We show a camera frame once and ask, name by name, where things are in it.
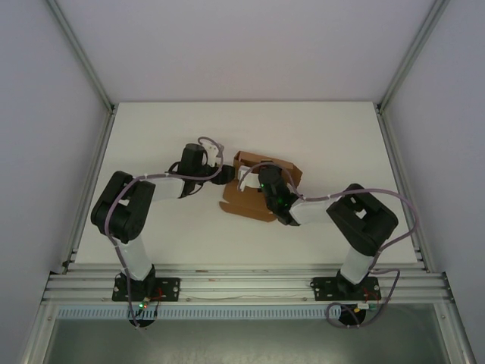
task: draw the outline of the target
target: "robotic arm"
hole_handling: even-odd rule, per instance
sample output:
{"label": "robotic arm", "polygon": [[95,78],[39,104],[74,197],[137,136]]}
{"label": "robotic arm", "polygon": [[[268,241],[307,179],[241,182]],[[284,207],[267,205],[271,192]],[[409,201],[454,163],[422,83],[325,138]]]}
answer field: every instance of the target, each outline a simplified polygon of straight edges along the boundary
{"label": "robotic arm", "polygon": [[[145,226],[146,218],[152,202],[163,199],[180,199],[198,192],[194,189],[203,183],[211,181],[213,184],[227,184],[234,179],[234,167],[223,165],[221,171],[209,180],[219,167],[217,166],[217,153],[215,147],[202,143],[187,144],[179,162],[173,163],[169,173],[177,173],[178,177],[171,177],[169,174],[148,182],[138,180],[124,194],[122,200],[114,207],[113,215],[109,221],[110,235],[117,241],[117,246],[126,268],[130,272],[131,298],[133,301],[142,301],[140,308],[146,308],[150,299],[154,296],[158,286],[155,277],[155,267],[146,255],[145,247],[141,238],[141,232]],[[190,177],[203,177],[205,180],[193,180]],[[117,171],[113,174],[108,185],[102,192],[95,204],[91,222],[105,235],[105,222],[108,211],[123,188],[133,181],[133,176]],[[120,278],[115,280],[113,300],[127,300],[128,278],[124,271]]]}
{"label": "robotic arm", "polygon": [[[377,279],[369,278],[368,272],[379,249],[399,223],[392,211],[370,193],[342,196],[330,206],[329,201],[304,201],[289,190],[281,169],[273,165],[261,167],[258,179],[267,208],[282,224],[325,222],[330,216],[349,241],[351,249],[336,279],[326,280],[326,287],[322,287],[330,301],[363,296],[366,283],[369,290],[380,295],[374,292]],[[358,184],[351,184],[346,191],[362,189]]]}

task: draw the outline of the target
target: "glass panel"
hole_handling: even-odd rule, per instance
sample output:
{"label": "glass panel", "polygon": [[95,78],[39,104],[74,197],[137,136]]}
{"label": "glass panel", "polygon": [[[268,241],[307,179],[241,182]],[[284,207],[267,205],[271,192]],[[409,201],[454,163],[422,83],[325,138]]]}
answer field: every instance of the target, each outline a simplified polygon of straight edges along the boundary
{"label": "glass panel", "polygon": [[447,363],[431,305],[391,305],[374,325],[322,320],[58,320],[48,364]]}

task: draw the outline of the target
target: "red wire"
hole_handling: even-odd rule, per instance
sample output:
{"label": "red wire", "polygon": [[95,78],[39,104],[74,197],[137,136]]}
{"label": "red wire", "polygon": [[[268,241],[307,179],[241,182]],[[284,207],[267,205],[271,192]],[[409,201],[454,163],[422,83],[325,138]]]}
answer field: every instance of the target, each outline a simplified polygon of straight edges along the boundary
{"label": "red wire", "polygon": [[377,300],[377,304],[379,304],[379,296],[376,295],[374,292],[369,292],[367,288],[364,287],[364,294],[365,294],[365,302],[369,301],[369,296],[372,295]]}
{"label": "red wire", "polygon": [[158,297],[153,297],[152,300],[161,300],[161,296],[163,295],[163,293],[161,292],[161,288],[157,288],[157,291],[158,291]]}

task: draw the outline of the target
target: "white ceiling panel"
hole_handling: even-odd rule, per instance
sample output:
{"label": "white ceiling panel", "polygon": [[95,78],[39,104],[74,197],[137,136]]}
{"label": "white ceiling panel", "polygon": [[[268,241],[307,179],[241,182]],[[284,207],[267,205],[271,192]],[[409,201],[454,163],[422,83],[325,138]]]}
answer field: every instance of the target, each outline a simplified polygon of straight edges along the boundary
{"label": "white ceiling panel", "polygon": [[121,101],[379,101],[432,0],[60,0]]}

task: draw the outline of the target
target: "perforated strip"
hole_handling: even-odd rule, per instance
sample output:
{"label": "perforated strip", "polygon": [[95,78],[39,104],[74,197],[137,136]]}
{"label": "perforated strip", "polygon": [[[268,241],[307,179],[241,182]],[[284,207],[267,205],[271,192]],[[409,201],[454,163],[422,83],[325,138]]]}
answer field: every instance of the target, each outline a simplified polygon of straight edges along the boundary
{"label": "perforated strip", "polygon": [[[158,309],[158,319],[169,320],[281,320],[324,319],[325,305],[319,306],[166,306]],[[154,319],[155,308],[148,308],[137,319]],[[127,319],[127,307],[61,306],[58,319]],[[340,308],[333,307],[330,318],[340,317]]]}

